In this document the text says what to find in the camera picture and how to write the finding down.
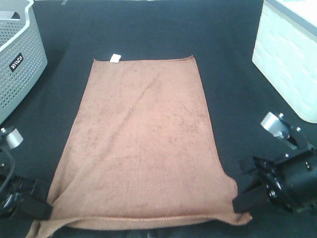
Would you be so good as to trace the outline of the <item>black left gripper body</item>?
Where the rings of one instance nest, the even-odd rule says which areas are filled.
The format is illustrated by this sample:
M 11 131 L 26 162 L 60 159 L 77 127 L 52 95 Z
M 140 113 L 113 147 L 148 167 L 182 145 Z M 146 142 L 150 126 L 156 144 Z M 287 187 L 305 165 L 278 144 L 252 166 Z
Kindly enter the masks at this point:
M 4 176 L 0 178 L 4 185 L 0 190 L 0 217 L 9 218 L 29 195 L 31 181 L 20 176 L 8 180 L 3 180 Z

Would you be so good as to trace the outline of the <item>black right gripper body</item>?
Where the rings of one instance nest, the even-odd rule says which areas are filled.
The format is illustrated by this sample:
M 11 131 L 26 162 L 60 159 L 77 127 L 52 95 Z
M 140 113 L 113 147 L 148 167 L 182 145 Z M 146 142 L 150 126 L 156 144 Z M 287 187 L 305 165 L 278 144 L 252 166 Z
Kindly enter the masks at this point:
M 256 177 L 271 203 L 291 213 L 317 208 L 317 149 L 288 151 L 272 160 L 255 158 Z

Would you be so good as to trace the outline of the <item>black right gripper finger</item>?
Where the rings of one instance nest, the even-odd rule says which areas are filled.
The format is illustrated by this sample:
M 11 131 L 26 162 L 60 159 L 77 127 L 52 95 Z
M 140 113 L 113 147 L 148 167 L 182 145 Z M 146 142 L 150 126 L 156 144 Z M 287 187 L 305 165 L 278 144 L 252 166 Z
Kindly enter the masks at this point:
M 260 180 L 254 180 L 232 200 L 235 213 L 245 213 L 268 202 L 267 188 Z
M 239 162 L 241 173 L 259 179 L 259 168 L 262 162 L 263 160 L 261 158 L 255 156 L 242 159 Z

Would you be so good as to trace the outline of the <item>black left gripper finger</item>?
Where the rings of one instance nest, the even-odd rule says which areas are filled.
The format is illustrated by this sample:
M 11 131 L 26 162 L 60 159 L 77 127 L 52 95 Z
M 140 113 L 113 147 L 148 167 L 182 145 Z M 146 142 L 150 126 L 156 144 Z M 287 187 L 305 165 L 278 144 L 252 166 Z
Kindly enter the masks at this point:
M 14 211 L 14 217 L 22 220 L 48 220 L 52 210 L 48 203 L 36 197 L 22 196 Z
M 47 201 L 50 184 L 40 179 L 25 179 L 23 181 L 23 204 L 35 206 L 36 204 L 49 205 Z

